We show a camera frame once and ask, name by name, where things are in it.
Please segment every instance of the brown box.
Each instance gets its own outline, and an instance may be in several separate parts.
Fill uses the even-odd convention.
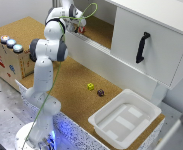
[[[0,38],[8,35],[24,49],[23,53],[16,54],[0,43],[0,77],[18,91],[15,79],[20,81],[33,72],[35,63],[29,58],[29,45],[33,39],[44,39],[44,27],[31,17],[0,27]]]

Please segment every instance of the cabinet handle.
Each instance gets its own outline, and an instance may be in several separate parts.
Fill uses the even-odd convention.
[[[145,45],[145,40],[149,37],[150,37],[150,34],[147,33],[147,32],[144,32],[144,36],[140,40],[138,53],[137,53],[137,56],[136,56],[136,63],[137,64],[144,60],[144,57],[142,57],[142,53],[143,53],[143,49],[144,49],[144,45]]]

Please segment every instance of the white drawer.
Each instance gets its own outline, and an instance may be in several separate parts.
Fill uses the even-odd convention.
[[[144,60],[136,63],[144,32],[150,37],[145,40]],[[183,35],[117,8],[111,54],[170,86],[183,56]]]

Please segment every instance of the yellow-green cable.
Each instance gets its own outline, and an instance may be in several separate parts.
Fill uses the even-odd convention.
[[[89,16],[87,16],[87,17],[82,17],[82,16],[84,15],[84,13],[86,12],[86,10],[87,10],[91,5],[96,5],[95,11],[94,11],[91,15],[89,15]],[[62,16],[62,17],[60,17],[60,18],[71,18],[71,19],[79,20],[79,24],[78,24],[78,27],[79,27],[79,25],[80,25],[80,23],[81,23],[81,20],[82,20],[82,19],[89,18],[89,17],[91,17],[92,15],[94,15],[95,12],[97,11],[97,7],[98,7],[98,6],[97,6],[96,3],[91,3],[91,4],[83,11],[83,13],[82,13],[82,15],[81,15],[81,18],[73,18],[73,17],[66,17],[66,16]],[[63,35],[64,35],[63,27],[61,26],[61,24],[60,24],[60,27],[61,27],[61,30],[62,30]],[[58,77],[58,74],[59,74],[59,71],[60,71],[60,67],[61,67],[61,62],[60,62],[58,71],[57,71],[57,73],[56,73],[56,76],[55,76],[55,79],[54,79],[52,88],[50,89],[49,93],[47,94],[47,97],[45,98],[45,100],[44,100],[44,102],[43,102],[43,104],[42,104],[42,106],[41,106],[41,108],[40,108],[40,110],[39,110],[39,112],[38,112],[38,114],[37,114],[37,116],[36,116],[34,122],[33,122],[33,125],[31,126],[31,129],[30,129],[30,131],[29,131],[27,137],[25,138],[24,144],[23,144],[23,146],[22,146],[22,150],[24,149],[24,145],[25,145],[25,143],[26,143],[26,141],[27,141],[27,139],[28,139],[28,137],[29,137],[29,135],[30,135],[32,129],[33,129],[33,126],[34,126],[36,120],[38,119],[38,117],[39,117],[39,115],[40,115],[40,112],[42,111],[42,109],[43,109],[43,107],[44,107],[44,105],[45,105],[45,103],[46,103],[46,101],[47,101],[47,98],[49,97],[49,95],[50,95],[50,93],[51,93],[51,91],[52,91],[52,89],[53,89],[53,87],[54,87],[54,84],[55,84],[55,82],[56,82],[56,80],[57,80],[57,77]]]

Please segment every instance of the yellow cube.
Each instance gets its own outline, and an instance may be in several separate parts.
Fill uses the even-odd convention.
[[[88,90],[90,91],[94,90],[94,85],[92,83],[88,84]]]

